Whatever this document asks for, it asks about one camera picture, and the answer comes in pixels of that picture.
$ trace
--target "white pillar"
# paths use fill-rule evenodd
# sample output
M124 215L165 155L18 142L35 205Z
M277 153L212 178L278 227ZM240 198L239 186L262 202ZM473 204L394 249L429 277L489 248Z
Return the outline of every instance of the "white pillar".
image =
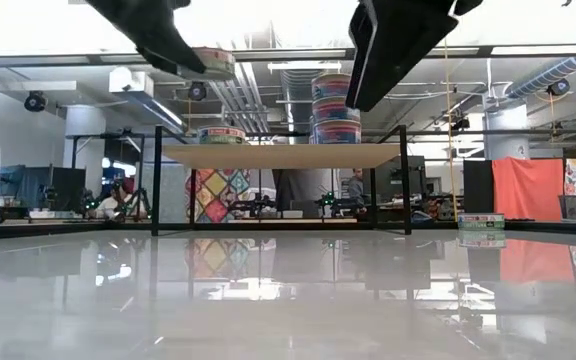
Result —
M66 136L101 134L106 131L106 118L103 110L94 107L71 107L66 115ZM78 148L86 142L81 138L77 142ZM72 163L72 140L64 144L64 167ZM103 170L101 162L104 158L104 140L92 139L77 154L78 169L86 169L86 188L92 190L94 195L101 192L101 177Z
M486 111L485 130L527 130L528 128L528 114L525 104ZM509 156L518 159L530 159L528 134L485 135L484 146L487 160L503 159Z

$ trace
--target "ceiling duct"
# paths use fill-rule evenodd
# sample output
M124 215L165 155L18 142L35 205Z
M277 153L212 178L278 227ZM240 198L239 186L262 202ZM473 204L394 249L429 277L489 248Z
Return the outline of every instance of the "ceiling duct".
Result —
M576 72L576 56L544 64L510 85L504 95L508 99L521 99Z
M110 73L109 91L117 97L143 106L174 132L185 133L188 130L188 122L155 100L155 83L144 71L116 68Z
M289 130L309 132L309 120L312 116L311 103L290 103L295 100L312 100L312 80L321 74L321 70L281 70L281 87L286 100L286 115ZM308 143L307 137L292 137L291 142Z

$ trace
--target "security camera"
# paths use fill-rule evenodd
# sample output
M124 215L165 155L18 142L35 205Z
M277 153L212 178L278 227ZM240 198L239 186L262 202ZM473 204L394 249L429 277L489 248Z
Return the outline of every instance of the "security camera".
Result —
M44 97L42 91L31 91L24 101L24 107L30 112L42 112L46 110L48 99Z
M206 86L199 81L193 81L188 89L188 98L192 101L201 101L206 98Z

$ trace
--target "person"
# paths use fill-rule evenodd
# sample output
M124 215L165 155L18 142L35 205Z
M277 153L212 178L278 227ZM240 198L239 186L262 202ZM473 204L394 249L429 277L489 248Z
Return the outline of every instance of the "person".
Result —
M128 207L132 208L130 214L126 214L126 216L135 216L137 213L136 197L133 198L126 182L119 180L113 184L110 196L105 198L96 209L90 210L88 215L95 219L113 219L119 212L121 204L128 204ZM139 218L143 219L148 215L143 200L140 201L139 205Z
M362 169L352 169L353 176L348 180L348 197L355 199L361 207L358 212L364 214L366 206L364 203L364 178Z

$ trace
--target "orange curtain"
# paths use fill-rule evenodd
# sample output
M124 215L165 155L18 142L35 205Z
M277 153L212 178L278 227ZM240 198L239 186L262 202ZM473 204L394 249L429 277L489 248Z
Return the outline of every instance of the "orange curtain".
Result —
M495 212L506 219L561 221L559 195L563 194L564 165L561 159L492 162L495 179Z
M505 214L506 219L561 221L559 195L563 194L564 186L561 159L505 158L493 161L492 170L495 212ZM500 260L503 281L573 281L566 245L508 239Z

